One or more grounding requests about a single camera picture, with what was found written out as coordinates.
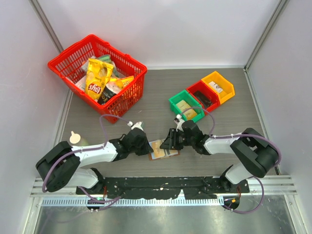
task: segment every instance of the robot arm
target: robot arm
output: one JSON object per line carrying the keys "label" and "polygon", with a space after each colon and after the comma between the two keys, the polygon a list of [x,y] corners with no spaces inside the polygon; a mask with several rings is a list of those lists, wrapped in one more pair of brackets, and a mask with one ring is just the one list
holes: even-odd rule
{"label": "robot arm", "polygon": [[82,169],[81,167],[97,162],[113,162],[125,159],[130,153],[138,156],[153,152],[142,129],[142,122],[131,127],[128,134],[111,139],[106,144],[92,146],[70,146],[67,141],[57,144],[37,164],[41,178],[45,180],[52,165],[62,156],[73,152],[64,158],[52,171],[47,182],[47,190],[55,192],[64,186],[82,186],[88,193],[98,193],[104,179],[97,169]]}
{"label": "robot arm", "polygon": [[202,155],[226,153],[238,157],[240,163],[228,168],[221,176],[226,190],[252,176],[263,178],[278,160],[276,150],[268,142],[258,139],[256,136],[261,134],[252,128],[237,134],[250,137],[216,137],[203,134],[192,120],[184,121],[180,115],[175,118],[175,123],[177,128],[169,130],[161,149],[181,150],[184,146],[192,146]]}

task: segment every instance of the small plastic bin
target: small plastic bin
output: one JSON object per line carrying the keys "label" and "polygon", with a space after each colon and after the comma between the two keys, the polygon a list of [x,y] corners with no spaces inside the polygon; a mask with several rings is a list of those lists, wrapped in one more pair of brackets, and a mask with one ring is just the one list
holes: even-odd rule
{"label": "small plastic bin", "polygon": [[[88,58],[91,56],[100,57],[106,54],[111,55],[111,59],[114,61],[119,73],[125,77],[134,76],[135,79],[105,105],[100,105],[74,84],[85,76],[85,72],[80,67]],[[77,96],[101,115],[122,116],[143,96],[144,75],[147,72],[146,66],[133,59],[130,55],[123,54],[95,35],[88,35],[83,40],[65,49],[59,56],[48,63],[48,67]],[[115,123],[118,120],[116,117],[106,117],[106,119],[111,123]]]}
{"label": "small plastic bin", "polygon": [[[188,91],[193,96],[193,98],[202,106],[202,108],[206,109],[209,112],[220,106],[220,100],[218,95],[201,80],[188,87],[186,91]],[[205,104],[195,96],[194,93],[196,93],[196,91],[200,91],[207,99],[212,102],[212,105],[206,108]]]}
{"label": "small plastic bin", "polygon": [[[203,79],[201,79],[205,84],[207,84],[209,87],[211,87],[211,90],[214,91],[220,100],[220,104],[223,104],[233,96],[235,96],[235,90],[234,86],[226,80],[222,75],[220,75],[219,72],[212,72],[211,74],[207,75]],[[215,89],[215,87],[211,86],[209,83],[213,81],[215,84],[217,84],[221,89],[223,89],[222,92],[219,92]]]}
{"label": "small plastic bin", "polygon": [[[181,111],[176,106],[176,104],[179,103],[182,100],[186,101],[191,107],[193,107],[193,106],[201,107],[201,105],[192,97],[192,95],[190,95],[186,90],[183,90],[182,92],[178,93],[177,95],[175,95],[175,96],[173,96],[172,98],[169,99],[170,109],[176,115],[177,114],[181,114]],[[205,116],[204,115],[204,111],[201,110],[201,109],[194,109],[194,111],[197,113],[197,116],[192,118],[192,120],[194,122],[199,121],[201,118],[203,118]],[[182,116],[182,118],[184,120],[187,120],[187,118],[184,115]]]}

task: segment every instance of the red basket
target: red basket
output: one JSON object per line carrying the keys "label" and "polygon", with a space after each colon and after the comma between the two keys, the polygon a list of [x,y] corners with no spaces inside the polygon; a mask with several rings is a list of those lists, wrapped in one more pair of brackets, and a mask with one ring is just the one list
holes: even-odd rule
{"label": "red basket", "polygon": [[[75,86],[74,83],[78,82],[85,75],[85,72],[80,67],[88,58],[91,56],[100,57],[106,54],[111,55],[111,60],[114,61],[118,72],[126,77],[134,76],[135,79],[105,105],[100,105]],[[122,116],[143,96],[144,75],[147,72],[146,66],[131,58],[130,55],[123,54],[95,35],[89,35],[68,47],[59,56],[51,60],[48,63],[48,67],[76,95],[101,115]],[[116,117],[107,117],[106,119],[111,123],[115,123],[118,120]]]}

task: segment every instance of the box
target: box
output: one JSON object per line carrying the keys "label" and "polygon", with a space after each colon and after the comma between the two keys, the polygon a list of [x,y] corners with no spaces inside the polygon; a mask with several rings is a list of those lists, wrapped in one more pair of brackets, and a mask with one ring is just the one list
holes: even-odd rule
{"label": "box", "polygon": [[[170,102],[170,109],[175,113],[175,114],[181,114],[181,111],[179,108],[176,106],[177,103],[180,101],[185,100],[191,107],[201,107],[201,105],[193,98],[192,95],[190,95],[186,90],[183,90],[182,92],[178,93],[177,95],[173,96],[172,98],[169,99]],[[194,111],[197,113],[197,116],[192,118],[194,122],[199,121],[201,118],[205,116],[204,111],[201,109],[194,109]]]}
{"label": "box", "polygon": [[[193,98],[202,106],[202,108],[206,109],[207,111],[211,112],[218,106],[220,106],[220,100],[216,92],[214,92],[210,86],[206,85],[202,80],[199,82],[196,82],[195,84],[191,85],[186,89],[192,96]],[[200,91],[206,98],[208,98],[211,102],[212,105],[209,106],[208,108],[205,107],[205,104],[201,102],[197,97],[195,97],[194,93],[196,91]]]}
{"label": "box", "polygon": [[201,80],[217,94],[220,104],[235,96],[234,86],[219,72],[212,72]]}

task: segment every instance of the yellow chip bag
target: yellow chip bag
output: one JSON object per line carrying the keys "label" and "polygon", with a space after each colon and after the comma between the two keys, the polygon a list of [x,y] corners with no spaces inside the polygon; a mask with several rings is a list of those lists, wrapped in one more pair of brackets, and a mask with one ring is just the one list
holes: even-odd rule
{"label": "yellow chip bag", "polygon": [[105,85],[109,82],[114,66],[98,59],[89,59],[85,93],[98,101]]}
{"label": "yellow chip bag", "polygon": [[134,79],[135,79],[134,76],[130,76],[130,77],[125,77],[125,78],[111,78],[110,81],[115,82],[115,84],[116,84],[116,86],[118,86],[118,88],[123,89],[128,84],[130,84],[130,82]]}

